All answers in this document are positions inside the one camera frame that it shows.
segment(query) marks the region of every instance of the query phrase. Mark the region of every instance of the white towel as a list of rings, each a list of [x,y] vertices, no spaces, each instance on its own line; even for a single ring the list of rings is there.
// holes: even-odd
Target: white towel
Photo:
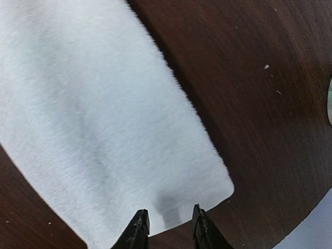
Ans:
[[[233,193],[124,0],[0,0],[0,20],[0,142],[89,248],[110,248],[138,209],[157,234]]]

